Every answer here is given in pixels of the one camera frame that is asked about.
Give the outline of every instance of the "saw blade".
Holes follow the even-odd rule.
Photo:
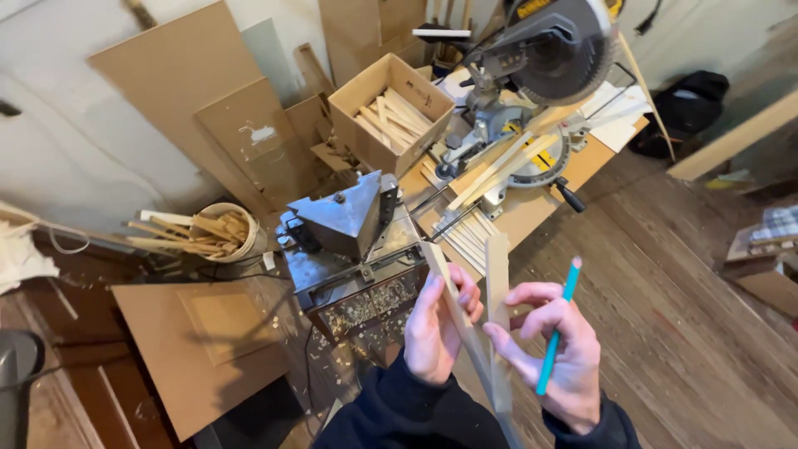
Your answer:
[[[509,78],[539,105],[571,105],[596,91],[612,66],[617,29],[602,0],[559,0],[516,26],[557,38],[524,48],[527,64]]]

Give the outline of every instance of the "cardboard box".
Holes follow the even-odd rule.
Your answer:
[[[396,153],[363,129],[354,116],[388,87],[424,114],[433,126],[410,147]],[[338,144],[372,170],[399,177],[433,142],[440,139],[454,111],[454,101],[395,54],[386,54],[330,96]]]
[[[727,263],[725,277],[773,308],[798,317],[798,256],[782,254]]]

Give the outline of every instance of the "black bag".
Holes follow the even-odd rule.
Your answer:
[[[723,112],[723,97],[729,91],[729,79],[721,74],[697,71],[679,80],[654,98],[662,123],[670,135],[674,150],[704,129]],[[670,151],[654,115],[645,115],[649,124],[629,142],[629,148],[643,156],[666,159]]]

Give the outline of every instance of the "blue pencil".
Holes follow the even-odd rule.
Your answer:
[[[582,267],[582,258],[577,256],[571,261],[571,269],[568,270],[568,279],[565,281],[563,298],[571,302],[576,289],[576,280],[579,278],[579,270]],[[554,367],[554,357],[557,355],[557,345],[559,344],[559,331],[555,329],[551,333],[551,340],[546,347],[546,357],[543,359],[543,369],[540,371],[540,379],[535,393],[542,396],[546,394],[546,386],[551,377],[551,369]]]

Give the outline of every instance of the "plaid fabric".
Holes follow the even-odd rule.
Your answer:
[[[751,234],[750,241],[798,238],[798,205],[764,211],[762,227]]]

